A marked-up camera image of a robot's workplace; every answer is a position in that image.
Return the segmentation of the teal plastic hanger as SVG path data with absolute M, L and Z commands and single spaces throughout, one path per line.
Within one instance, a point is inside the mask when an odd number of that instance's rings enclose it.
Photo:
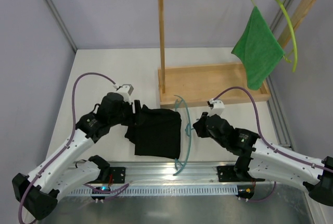
M 184 170 L 184 168 L 186 167 L 186 165 L 188 163 L 191 145 L 192 145 L 192 130 L 193 130 L 192 125 L 191 125 L 191 118 L 190 118 L 190 113 L 189 113 L 187 102 L 183 99 L 183 97 L 181 97 L 179 95 L 175 95 L 175 97 L 177 97 L 177 100 L 174 103 L 175 111 L 177 111 L 177 109 L 180 108 L 180 106 L 182 104 L 185 106 L 187 124 L 186 124 L 184 131 L 186 133 L 186 136 L 188 137 L 188 148 L 187 148 L 185 160 L 183 162 L 180 162 L 177 158 L 174 159 L 174 168 L 176 170 L 176 172 L 173 174 L 174 177 L 178 176 Z

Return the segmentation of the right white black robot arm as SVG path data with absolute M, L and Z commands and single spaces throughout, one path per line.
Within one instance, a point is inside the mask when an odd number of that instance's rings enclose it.
M 273 143 L 247 129 L 234 128 L 207 112 L 193 125 L 197 136 L 212 138 L 237 156 L 234 166 L 241 181 L 263 179 L 283 183 L 309 194 L 316 202 L 332 206 L 332 157 L 313 158 Z

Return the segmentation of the black trousers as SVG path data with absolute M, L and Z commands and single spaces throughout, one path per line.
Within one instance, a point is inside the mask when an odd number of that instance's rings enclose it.
M 147 119 L 142 126 L 128 126 L 125 138 L 135 145 L 134 154 L 175 159 L 181 153 L 182 120 L 170 109 L 150 109 L 142 106 Z

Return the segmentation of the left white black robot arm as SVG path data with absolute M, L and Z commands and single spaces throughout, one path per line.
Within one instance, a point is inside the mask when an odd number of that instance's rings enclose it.
M 110 92 L 93 111 L 74 122 L 70 136 L 52 155 L 27 175 L 12 180 L 19 210 L 27 210 L 35 220 L 46 218 L 58 202 L 77 187 L 101 183 L 110 174 L 109 163 L 98 155 L 71 171 L 68 167 L 116 125 L 130 126 L 140 111 L 140 101 L 127 92 Z

